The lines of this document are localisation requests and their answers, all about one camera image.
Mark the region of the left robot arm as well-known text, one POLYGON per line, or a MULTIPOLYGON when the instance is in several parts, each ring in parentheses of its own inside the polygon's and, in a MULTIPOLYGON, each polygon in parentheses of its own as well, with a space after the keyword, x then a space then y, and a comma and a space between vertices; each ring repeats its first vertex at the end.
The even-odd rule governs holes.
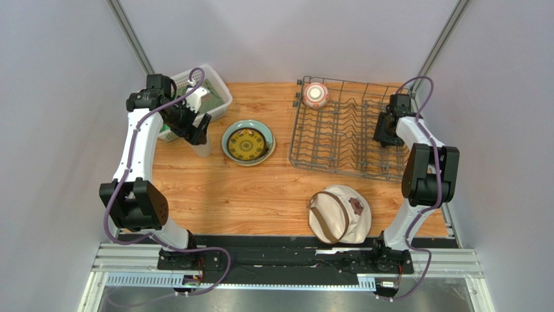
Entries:
POLYGON ((190 231, 169 215, 168 201, 153 184, 153 159, 159 132, 166 125, 186 140, 197 156, 211 153, 208 126, 211 115, 197 119, 202 99, 208 94, 202 85, 205 71, 193 68, 185 93, 178 95, 176 82, 162 74, 146 78, 146 87, 126 101, 127 136, 122 158, 112 181, 101 184, 99 196, 105 205, 103 225, 108 238, 117 244, 136 244, 152 239, 165 250, 193 252, 196 245, 190 231), (117 239, 108 221, 118 229, 140 236, 127 242, 117 239))

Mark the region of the cream bird plate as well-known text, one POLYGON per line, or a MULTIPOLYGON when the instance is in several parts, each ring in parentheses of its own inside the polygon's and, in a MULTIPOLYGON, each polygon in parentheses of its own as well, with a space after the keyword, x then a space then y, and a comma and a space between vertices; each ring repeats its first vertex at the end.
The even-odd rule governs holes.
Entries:
POLYGON ((231 155, 230 155, 230 153, 229 153, 229 151, 226 147, 227 140, 228 139, 222 141, 222 149, 223 149, 224 153, 231 160, 235 161, 236 163, 240 164, 241 166, 255 166, 257 164, 260 164, 263 161, 266 161, 273 154, 274 150, 276 149, 276 140, 275 140, 274 137, 272 137, 272 139, 270 141, 267 141, 268 150, 266 151, 264 156, 262 156, 261 158, 259 158, 257 160, 254 160, 254 161, 238 161, 238 160, 231 157, 231 155))

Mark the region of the light green flower plate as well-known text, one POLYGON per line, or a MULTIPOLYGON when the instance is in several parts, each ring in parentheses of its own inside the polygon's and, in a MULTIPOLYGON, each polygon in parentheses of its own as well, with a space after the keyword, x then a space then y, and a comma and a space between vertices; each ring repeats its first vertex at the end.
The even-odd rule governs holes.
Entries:
POLYGON ((222 136, 221 145, 222 145, 222 141, 228 139, 234 131, 236 131, 238 129, 241 129, 241 128, 244 128, 244 127, 257 129, 258 131, 260 131, 264 135, 266 141, 270 141, 272 139, 272 137, 274 137, 272 131, 264 123, 262 123, 260 121, 257 121, 257 120, 239 120, 239 121, 234 122, 233 124, 231 124, 225 130, 225 132, 222 136))

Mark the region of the red white ceramic bowl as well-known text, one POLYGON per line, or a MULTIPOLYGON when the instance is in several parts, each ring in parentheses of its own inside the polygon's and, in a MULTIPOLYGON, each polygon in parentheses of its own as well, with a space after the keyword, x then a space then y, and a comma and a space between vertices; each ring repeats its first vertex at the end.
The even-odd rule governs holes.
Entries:
POLYGON ((321 109, 329 101, 330 93, 328 88, 321 83, 310 83, 304 88, 301 100, 303 104, 311 109, 321 109))

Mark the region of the yellow patterned black-rim plate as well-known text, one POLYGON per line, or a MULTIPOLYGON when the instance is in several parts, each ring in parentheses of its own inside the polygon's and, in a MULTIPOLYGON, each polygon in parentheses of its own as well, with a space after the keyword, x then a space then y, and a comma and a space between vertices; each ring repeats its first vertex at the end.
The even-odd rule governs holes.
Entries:
POLYGON ((226 147, 231 157, 238 161, 257 160, 268 150, 264 135, 249 127, 234 131, 228 138, 226 147))

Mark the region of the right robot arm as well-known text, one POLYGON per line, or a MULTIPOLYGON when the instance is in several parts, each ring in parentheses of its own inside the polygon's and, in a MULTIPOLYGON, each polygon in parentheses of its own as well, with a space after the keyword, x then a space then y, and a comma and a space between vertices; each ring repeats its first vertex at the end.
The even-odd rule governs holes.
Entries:
POLYGON ((404 201, 373 245, 374 268, 389 272, 406 263, 414 236, 429 215, 453 199, 460 152, 431 134, 420 113, 412 111, 408 94, 390 96, 373 139, 383 148, 407 146, 410 151, 401 183, 404 201))

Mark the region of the beige ceramic cup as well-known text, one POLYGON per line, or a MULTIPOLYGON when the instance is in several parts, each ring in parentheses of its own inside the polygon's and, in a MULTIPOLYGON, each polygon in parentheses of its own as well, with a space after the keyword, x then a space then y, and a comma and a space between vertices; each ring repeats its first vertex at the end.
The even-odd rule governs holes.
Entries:
POLYGON ((209 134, 209 131, 206 133, 206 143, 205 144, 199 144, 199 145, 191 145, 191 149, 195 154, 200 158, 206 158, 210 156, 212 152, 212 145, 211 145, 211 137, 209 134))

